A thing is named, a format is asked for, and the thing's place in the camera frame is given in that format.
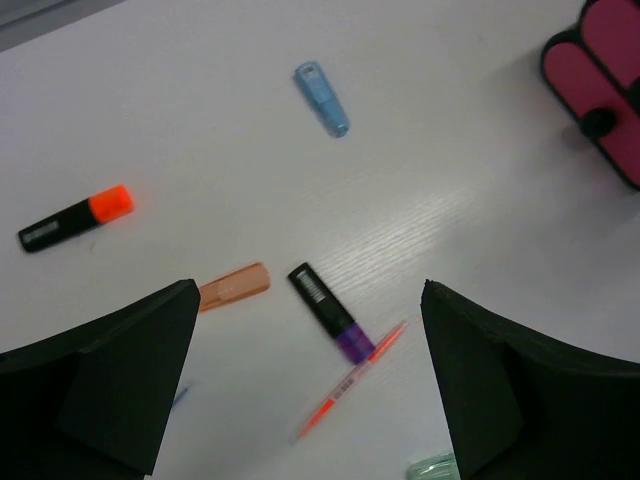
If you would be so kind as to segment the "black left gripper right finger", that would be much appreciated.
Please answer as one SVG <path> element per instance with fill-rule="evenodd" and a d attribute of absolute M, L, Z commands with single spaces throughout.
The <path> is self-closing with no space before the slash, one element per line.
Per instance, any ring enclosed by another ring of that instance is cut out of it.
<path fill-rule="evenodd" d="M 636 479 L 639 366 L 429 280 L 426 340 L 463 479 Z"/>

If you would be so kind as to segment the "black pink drawer organizer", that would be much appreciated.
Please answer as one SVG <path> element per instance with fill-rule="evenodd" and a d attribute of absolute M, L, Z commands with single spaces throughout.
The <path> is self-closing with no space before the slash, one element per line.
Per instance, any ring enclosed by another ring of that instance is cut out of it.
<path fill-rule="evenodd" d="M 637 190 L 639 3 L 585 2 L 577 23 L 546 42 L 539 70 L 581 134 Z"/>

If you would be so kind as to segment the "orange clear pen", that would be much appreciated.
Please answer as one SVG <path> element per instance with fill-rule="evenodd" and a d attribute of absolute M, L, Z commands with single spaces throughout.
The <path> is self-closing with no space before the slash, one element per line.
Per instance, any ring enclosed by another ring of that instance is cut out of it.
<path fill-rule="evenodd" d="M 374 352 L 360 365 L 354 367 L 338 384 L 329 392 L 315 409 L 304 420 L 293 436 L 293 441 L 299 441 L 306 437 L 317 425 L 331 412 L 341 399 L 366 375 L 366 373 L 376 365 L 381 358 L 396 344 L 398 339 L 406 331 L 409 325 L 408 320 L 404 320 L 394 326 L 376 345 Z"/>

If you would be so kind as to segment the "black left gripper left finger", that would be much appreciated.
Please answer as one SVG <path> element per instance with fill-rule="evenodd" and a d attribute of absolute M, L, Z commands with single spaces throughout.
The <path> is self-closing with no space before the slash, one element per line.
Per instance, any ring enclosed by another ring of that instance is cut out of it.
<path fill-rule="evenodd" d="M 2 478 L 152 474 L 199 304 L 195 282 L 180 280 L 2 353 Z"/>

